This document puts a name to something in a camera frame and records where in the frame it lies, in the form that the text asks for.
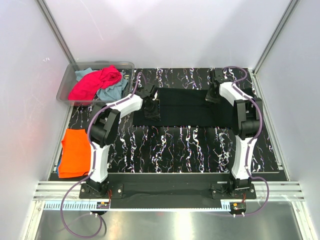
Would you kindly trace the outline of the black polo shirt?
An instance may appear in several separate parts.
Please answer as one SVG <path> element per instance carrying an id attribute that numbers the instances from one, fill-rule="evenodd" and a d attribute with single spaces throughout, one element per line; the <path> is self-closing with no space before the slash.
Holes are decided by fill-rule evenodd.
<path id="1" fill-rule="evenodd" d="M 232 127 L 233 107 L 225 99 L 220 103 L 205 100 L 208 90 L 158 89 L 160 120 L 146 119 L 141 109 L 133 114 L 135 126 L 149 127 Z"/>

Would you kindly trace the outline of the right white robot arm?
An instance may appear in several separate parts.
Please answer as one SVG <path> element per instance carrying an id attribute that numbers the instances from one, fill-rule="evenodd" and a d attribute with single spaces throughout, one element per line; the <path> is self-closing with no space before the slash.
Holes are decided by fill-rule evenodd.
<path id="1" fill-rule="evenodd" d="M 216 104 L 220 99 L 226 100 L 232 106 L 231 130 L 235 135 L 235 157 L 227 183 L 221 185 L 221 190 L 213 189 L 213 199 L 254 200 L 257 198 L 254 179 L 251 174 L 251 164 L 254 148 L 263 128 L 263 101 L 252 97 L 241 90 L 237 83 L 245 80 L 248 73 L 240 79 L 226 78 L 227 67 L 215 68 L 210 73 L 211 85 L 205 100 Z"/>

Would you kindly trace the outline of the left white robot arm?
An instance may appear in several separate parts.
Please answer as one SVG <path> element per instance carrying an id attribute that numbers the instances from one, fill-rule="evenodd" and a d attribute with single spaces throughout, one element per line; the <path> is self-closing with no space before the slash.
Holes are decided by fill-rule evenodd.
<path id="1" fill-rule="evenodd" d="M 81 183 L 81 199 L 102 199 L 111 195 L 111 188 L 108 186 L 108 159 L 111 145 L 118 134 L 120 120 L 140 110 L 143 110 L 147 118 L 159 120 L 158 95 L 158 88 L 147 83 L 118 101 L 94 106 L 86 129 L 91 151 L 90 170 Z"/>

